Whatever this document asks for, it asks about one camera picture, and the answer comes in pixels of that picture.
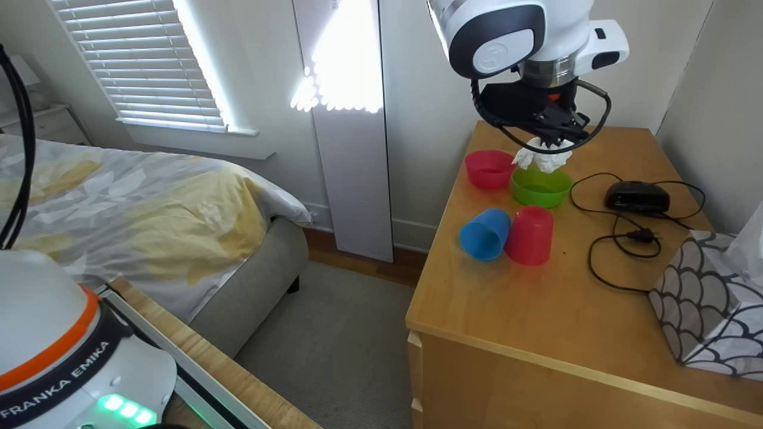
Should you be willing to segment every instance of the carpet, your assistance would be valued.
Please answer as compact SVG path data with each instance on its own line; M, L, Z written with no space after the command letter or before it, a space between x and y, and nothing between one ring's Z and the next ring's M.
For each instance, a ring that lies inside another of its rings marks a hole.
M407 429L413 288L309 263L239 363L329 429Z

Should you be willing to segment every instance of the yellow bedspread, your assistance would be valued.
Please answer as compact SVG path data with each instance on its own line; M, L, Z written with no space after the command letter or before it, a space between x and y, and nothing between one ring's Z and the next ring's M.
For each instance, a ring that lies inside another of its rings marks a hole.
M0 138L0 221L22 177L18 138ZM250 257L270 215L308 209L230 162L39 140L31 208L13 247L40 250L68 275L126 277L191 323Z

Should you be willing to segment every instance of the green light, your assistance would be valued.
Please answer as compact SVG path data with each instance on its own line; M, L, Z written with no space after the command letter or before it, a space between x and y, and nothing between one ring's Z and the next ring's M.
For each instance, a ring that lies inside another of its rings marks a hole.
M123 404L122 396L103 396L103 398L99 398L99 405L103 405L105 411L120 411L122 404Z
M140 413L135 415L135 425L140 425L140 427L148 427L148 425L155 425L155 423L158 423L158 415L149 413L149 411L140 411Z
M123 407L120 411L120 415L128 419L128 417L137 415L137 411L140 411L140 407L137 407L135 404L123 404Z

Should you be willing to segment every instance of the red cup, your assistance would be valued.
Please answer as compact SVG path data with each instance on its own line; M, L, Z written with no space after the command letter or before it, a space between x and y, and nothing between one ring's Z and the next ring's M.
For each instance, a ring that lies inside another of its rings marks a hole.
M515 170L512 156L501 151L474 151L465 157L465 165L477 189L503 189Z
M554 215L540 208L523 208L509 227L503 250L520 265L544 265L551 256Z

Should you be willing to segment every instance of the blue cup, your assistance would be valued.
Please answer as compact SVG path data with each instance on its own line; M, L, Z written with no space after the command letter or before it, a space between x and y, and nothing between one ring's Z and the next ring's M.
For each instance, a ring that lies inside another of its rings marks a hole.
M457 243L470 257L494 263L503 256L507 227L507 212L483 209L459 228Z

